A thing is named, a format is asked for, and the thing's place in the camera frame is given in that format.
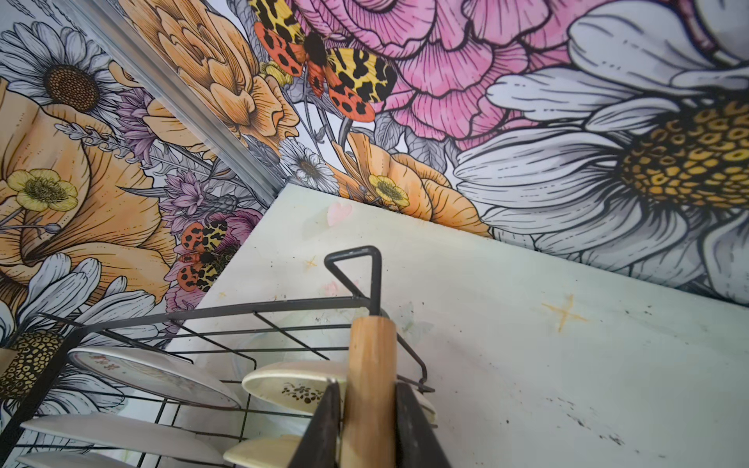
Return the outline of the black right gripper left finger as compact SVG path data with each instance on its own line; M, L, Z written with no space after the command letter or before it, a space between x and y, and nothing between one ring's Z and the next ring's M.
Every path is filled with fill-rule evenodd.
M341 428L341 390L330 381L289 468L337 467L337 440Z

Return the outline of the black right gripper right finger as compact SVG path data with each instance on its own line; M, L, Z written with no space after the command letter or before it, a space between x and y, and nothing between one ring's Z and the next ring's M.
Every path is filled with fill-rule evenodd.
M413 389L396 384L396 466L399 468L450 468Z

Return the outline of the black wire dish rack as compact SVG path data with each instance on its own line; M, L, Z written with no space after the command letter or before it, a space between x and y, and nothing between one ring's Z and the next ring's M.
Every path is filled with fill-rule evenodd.
M372 261L371 269L371 296L366 296L360 289L349 279L345 273L337 266L340 261L349 261L349 259L359 259L359 257L369 257ZM225 306L209 307L206 309L195 309L187 311L179 311L172 314L161 314L154 316L147 316L142 318L127 319L122 321L106 322L101 324L94 324L85 326L78 324L74 321L64 321L63 319L56 319L51 317L52 320L56 320L66 325L74 327L74 331L69 335L60 345L58 351L52 357L50 361L50 367L46 368L41 374L39 380L34 384L33 388L29 391L28 396L21 402L21 407L14 414L11 421L8 423L3 433L1 434L1 459L6 462L13 450L15 449L30 449L30 450L41 450L41 449L60 449L57 452L74 452L75 450L85 450L86 454L94 454L93 450L123 450L122 448L111 448L98 444L90 444L86 442L80 442L84 445L63 445L63 444L42 444L39 442L29 444L19 444L19 440L23 437L25 432L34 432L36 434L42 434L39 432L27 430L21 428L21 424L25 421L34 419L32 411L37 411L43 403L43 398L46 398L49 392L53 389L53 385L56 385L61 381L60 373L65 371L69 366L73 366L72 362L68 359L67 353L76 348L83 339L87 339L89 335L100 335L101 337L108 337L114 339L117 342L124 343L128 346L126 348L138 348L144 350L155 351L163 354L169 354L171 356L187 360L194 364L194 361L189 358L192 355L231 355L233 356L232 363L236 364L239 360L244 360L247 365L252 365L252 371L260 368L258 360L255 357L257 354L263 353L311 353L318 358L322 358L324 361L329 361L329 357L323 354L323 351L337 351L343 352L348 351L348 346L312 346L307 342L299 339L293 333L295 332L329 332L329 331L349 331L351 325L341 324L320 324L320 325L305 325L305 326L281 326L272 322L265 315L269 313L290 313L290 312L304 312L305 317L311 317L313 311L322 311L328 309L353 309L357 307L364 307L368 310L368 314L373 315L375 306L380 305L380 299L382 296L382 254L374 246L363 246L355 249L349 249L336 253L329 253L324 259L326 269L331 273L335 280L339 281L343 286L351 293L351 296L336 296L335 298L305 298L304 300L282 300L282 301L267 301L267 302L252 302L247 304L234 304ZM265 329L237 329L228 331L197 331L193 328L185 325L187 321L198 320L198 319L224 319L229 317L239 316L252 316L259 321L265 323ZM176 335L175 339L198 339L211 345L211 348L198 350L183 350L183 351L167 351L165 349L156 348L146 344L147 339L129 339L117 333L117 331L130 329L139 325L157 325L157 322L161 323L164 320L170 319L173 325L181 330L181 335ZM284 339L292 341L298 345L298 347L258 347L258 348L234 348L228 344L219 342L214 337L249 337L251 340L256 338L256 335L281 335ZM407 341L397 335L397 342L400 347L408 353L413 361L415 361L421 368L421 378L419 380L412 380L400 376L398 374L397 379L399 382L407 383L415 393L421 395L417 397L417 401L424 400L424 393L434 393L435 389L425 385L428 380L427 366L419 354L413 350L413 348L407 343ZM166 411L167 405L174 405L177 409L174 409L173 422L171 427L174 426L179 416L181 408L194 408L206 411L224 411L225 413L241 413L242 415L242 426L241 431L237 435L229 435L224 433L216 432L200 432L192 430L196 435L203 435L206 437L218 437L224 439L236 440L243 442L242 436L245 434L247 429L247 417L248 415L269 415L270 417L285 417L285 418L297 418L297 419L312 419L313 415L306 415L298 411L297 413L291 413L290 411L267 411L266 409L251 409L250 405L255 397L247 393L247 398L243 401L242 406L238 409L213 409L192 404L184 404L176 400L172 400L166 397L157 396L154 394L151 397L142 397L138 395L123 395L125 399L135 399L146 403L159 404L158 414L154 417L154 423L159 424L161 421L164 411Z

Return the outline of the cream plate front row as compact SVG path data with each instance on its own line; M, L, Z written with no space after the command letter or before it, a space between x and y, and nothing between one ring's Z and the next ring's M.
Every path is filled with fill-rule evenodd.
M247 440L227 450L224 460L241 467L287 468L301 441L294 435Z

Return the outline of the cream plate front right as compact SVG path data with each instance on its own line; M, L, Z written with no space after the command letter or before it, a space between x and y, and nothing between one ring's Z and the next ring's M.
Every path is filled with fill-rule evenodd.
M265 402L313 415L330 383L339 384L344 399L347 371L347 364L333 361L280 362L253 370L242 387Z

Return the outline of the brown patterned back plate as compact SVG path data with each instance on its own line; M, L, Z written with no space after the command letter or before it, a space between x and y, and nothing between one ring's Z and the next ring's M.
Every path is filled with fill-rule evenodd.
M238 409L236 394L206 370L155 351L89 346L67 353L72 364L118 383L184 404L213 409Z

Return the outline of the large white back plate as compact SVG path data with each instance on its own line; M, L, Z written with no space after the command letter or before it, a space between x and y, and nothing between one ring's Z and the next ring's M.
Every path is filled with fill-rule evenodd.
M47 415L25 421L21 428L74 441L157 456L220 465L222 454L191 431L119 415Z

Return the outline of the dark rimmed back plate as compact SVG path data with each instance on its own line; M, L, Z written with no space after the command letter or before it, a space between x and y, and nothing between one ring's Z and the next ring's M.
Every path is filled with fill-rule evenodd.
M133 468L128 463L101 454L72 452L33 452L18 457L17 462L32 468Z

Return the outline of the aluminium left corner post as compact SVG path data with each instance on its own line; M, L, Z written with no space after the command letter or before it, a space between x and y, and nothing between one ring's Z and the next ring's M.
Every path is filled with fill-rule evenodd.
M284 187L282 181L251 156L250 150L232 136L222 121L111 4L106 1L56 1L54 4L134 75L138 83L185 127L210 146L242 183L254 191L263 206L268 207L275 201Z

